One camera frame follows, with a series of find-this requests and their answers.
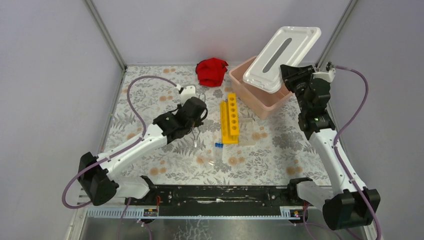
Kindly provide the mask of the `metal forceps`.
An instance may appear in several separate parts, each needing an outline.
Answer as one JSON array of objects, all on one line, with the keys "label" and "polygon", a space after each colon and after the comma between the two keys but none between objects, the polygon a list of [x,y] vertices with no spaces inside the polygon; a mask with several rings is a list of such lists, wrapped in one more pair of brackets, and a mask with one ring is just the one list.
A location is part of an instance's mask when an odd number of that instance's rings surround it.
[{"label": "metal forceps", "polygon": [[[202,99],[204,102],[206,101],[206,95],[205,95],[205,93],[201,93],[201,94],[199,94],[199,96],[198,96],[200,99]],[[200,136],[200,133],[201,133],[201,131],[200,131],[200,129],[197,127],[197,128],[194,128],[193,130],[192,130],[192,135],[193,135],[193,143],[194,143],[194,147],[195,148],[197,148],[198,147],[198,144],[199,144],[199,136]]]}]

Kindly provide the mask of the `pink plastic storage box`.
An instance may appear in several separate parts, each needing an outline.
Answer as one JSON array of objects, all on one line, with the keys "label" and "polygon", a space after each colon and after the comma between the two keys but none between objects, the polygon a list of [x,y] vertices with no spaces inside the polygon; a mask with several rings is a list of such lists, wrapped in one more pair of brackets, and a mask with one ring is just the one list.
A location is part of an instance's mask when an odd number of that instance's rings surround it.
[{"label": "pink plastic storage box", "polygon": [[282,86],[275,93],[268,93],[243,81],[244,73],[256,59],[255,56],[231,69],[228,73],[231,87],[241,101],[247,105],[261,120],[276,114],[293,96]]}]

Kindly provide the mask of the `white plastic box lid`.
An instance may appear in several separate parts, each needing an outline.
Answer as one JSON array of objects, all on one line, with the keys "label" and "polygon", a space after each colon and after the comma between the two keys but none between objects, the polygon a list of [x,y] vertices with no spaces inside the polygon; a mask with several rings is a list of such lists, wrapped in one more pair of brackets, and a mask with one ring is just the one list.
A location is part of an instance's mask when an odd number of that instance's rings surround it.
[{"label": "white plastic box lid", "polygon": [[243,81],[269,94],[282,87],[280,65],[298,66],[322,32],[319,27],[283,26],[243,75]]}]

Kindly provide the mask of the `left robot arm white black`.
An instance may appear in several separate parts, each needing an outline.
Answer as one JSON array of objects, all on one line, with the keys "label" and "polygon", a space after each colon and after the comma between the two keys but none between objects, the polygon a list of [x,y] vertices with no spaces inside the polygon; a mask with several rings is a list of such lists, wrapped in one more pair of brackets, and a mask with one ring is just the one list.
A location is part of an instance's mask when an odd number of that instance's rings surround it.
[{"label": "left robot arm white black", "polygon": [[145,134],[128,140],[118,147],[94,156],[81,156],[77,180],[94,206],[101,206],[114,197],[134,198],[148,206],[155,200],[155,192],[142,177],[121,176],[121,172],[135,161],[160,149],[174,140],[188,135],[203,124],[208,115],[206,103],[191,97],[175,110],[156,117]]}]

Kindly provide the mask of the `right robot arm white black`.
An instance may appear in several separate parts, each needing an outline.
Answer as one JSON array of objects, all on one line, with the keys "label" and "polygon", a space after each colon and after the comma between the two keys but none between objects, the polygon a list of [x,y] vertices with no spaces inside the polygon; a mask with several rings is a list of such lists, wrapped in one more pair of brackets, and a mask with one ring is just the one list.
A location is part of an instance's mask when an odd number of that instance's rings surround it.
[{"label": "right robot arm white black", "polygon": [[329,191],[309,178],[295,178],[289,182],[287,201],[293,206],[306,201],[321,210],[331,230],[370,225],[381,201],[380,194],[369,189],[354,170],[327,111],[336,69],[331,63],[325,71],[317,71],[312,65],[282,64],[279,68],[282,82],[297,99],[298,125],[318,153],[332,187]]}]

